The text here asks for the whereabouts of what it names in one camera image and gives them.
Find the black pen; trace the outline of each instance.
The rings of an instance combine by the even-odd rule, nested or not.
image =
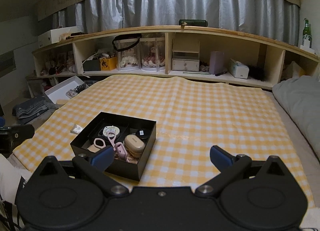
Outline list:
[[[226,73],[227,73],[227,71],[224,71],[224,72],[215,74],[215,76],[221,76],[221,75],[226,74]]]

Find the bottle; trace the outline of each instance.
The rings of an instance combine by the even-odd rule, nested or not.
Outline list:
[[[311,48],[312,43],[312,36],[311,36],[311,27],[309,24],[309,20],[307,18],[304,19],[305,26],[302,33],[302,45],[306,46],[307,48]]]

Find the curtain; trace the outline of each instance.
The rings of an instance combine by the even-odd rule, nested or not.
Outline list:
[[[299,7],[286,0],[84,0],[53,16],[53,27],[84,32],[203,19],[209,27],[298,44]]]

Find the wall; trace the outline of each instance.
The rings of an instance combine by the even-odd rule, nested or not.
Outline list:
[[[25,76],[35,69],[31,52],[37,48],[36,26],[30,16],[0,23],[0,54],[14,50],[16,63],[16,70],[0,78],[2,107],[28,91]]]
[[[312,48],[320,55],[320,0],[302,0],[300,9],[299,46],[302,42],[304,19],[311,24]]]

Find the yellow checkered tablecloth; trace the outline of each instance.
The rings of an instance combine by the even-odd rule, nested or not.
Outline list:
[[[219,171],[209,151],[219,145],[231,154],[253,160],[279,155],[314,207],[301,162],[272,101],[261,89],[224,83],[201,83],[183,78],[114,75],[71,99],[14,150],[34,171],[47,155],[74,157],[70,133],[85,127],[101,111],[157,122],[156,142],[139,182],[142,186],[191,186],[193,189]],[[137,183],[117,178],[130,186]]]

